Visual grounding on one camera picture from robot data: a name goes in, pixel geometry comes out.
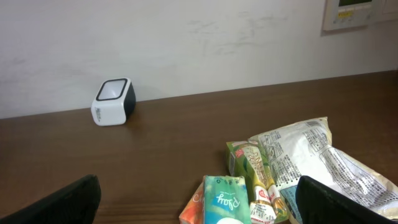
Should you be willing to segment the yellow snack bag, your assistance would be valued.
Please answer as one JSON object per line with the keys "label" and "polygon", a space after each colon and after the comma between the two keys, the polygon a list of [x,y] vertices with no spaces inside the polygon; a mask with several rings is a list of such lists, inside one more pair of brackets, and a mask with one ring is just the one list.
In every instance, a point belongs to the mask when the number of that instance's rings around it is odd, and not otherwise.
{"label": "yellow snack bag", "polygon": [[397,220],[397,186],[332,146],[326,117],[308,119],[252,137],[265,152],[291,223],[302,223],[295,202],[299,178],[307,175],[354,202]]}

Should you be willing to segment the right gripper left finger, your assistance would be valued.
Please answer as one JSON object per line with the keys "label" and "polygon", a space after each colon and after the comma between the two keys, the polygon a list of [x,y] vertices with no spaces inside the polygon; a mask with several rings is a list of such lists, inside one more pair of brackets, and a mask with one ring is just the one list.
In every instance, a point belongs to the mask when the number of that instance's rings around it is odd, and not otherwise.
{"label": "right gripper left finger", "polygon": [[100,182],[90,174],[2,218],[1,224],[92,224],[100,201]]}

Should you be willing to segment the teal tissue pack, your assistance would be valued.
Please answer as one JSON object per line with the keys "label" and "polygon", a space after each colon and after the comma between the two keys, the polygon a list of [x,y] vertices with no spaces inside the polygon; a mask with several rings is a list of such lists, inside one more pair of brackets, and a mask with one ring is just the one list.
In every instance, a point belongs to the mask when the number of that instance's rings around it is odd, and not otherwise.
{"label": "teal tissue pack", "polygon": [[204,224],[251,224],[244,177],[204,178]]}

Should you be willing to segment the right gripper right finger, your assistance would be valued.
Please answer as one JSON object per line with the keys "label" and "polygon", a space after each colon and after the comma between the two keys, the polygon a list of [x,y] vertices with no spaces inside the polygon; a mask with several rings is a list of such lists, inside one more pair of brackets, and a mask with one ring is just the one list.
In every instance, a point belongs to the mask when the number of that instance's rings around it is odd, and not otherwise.
{"label": "right gripper right finger", "polygon": [[295,200],[303,224],[395,224],[306,175],[299,179]]}

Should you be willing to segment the orange tissue pack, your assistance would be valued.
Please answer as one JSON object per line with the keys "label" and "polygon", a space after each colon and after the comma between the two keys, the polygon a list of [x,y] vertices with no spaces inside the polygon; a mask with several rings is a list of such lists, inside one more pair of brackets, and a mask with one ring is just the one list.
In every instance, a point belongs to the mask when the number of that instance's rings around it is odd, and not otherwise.
{"label": "orange tissue pack", "polygon": [[179,215],[180,224],[203,224],[203,182]]}

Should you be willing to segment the green juice carton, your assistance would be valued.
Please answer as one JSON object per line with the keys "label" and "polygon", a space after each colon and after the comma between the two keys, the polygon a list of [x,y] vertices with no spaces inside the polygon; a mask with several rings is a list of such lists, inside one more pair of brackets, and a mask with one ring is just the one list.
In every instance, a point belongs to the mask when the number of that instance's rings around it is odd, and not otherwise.
{"label": "green juice carton", "polygon": [[265,149],[258,141],[227,142],[228,169],[243,176],[248,192],[252,223],[280,223],[289,219],[289,209],[277,189]]}

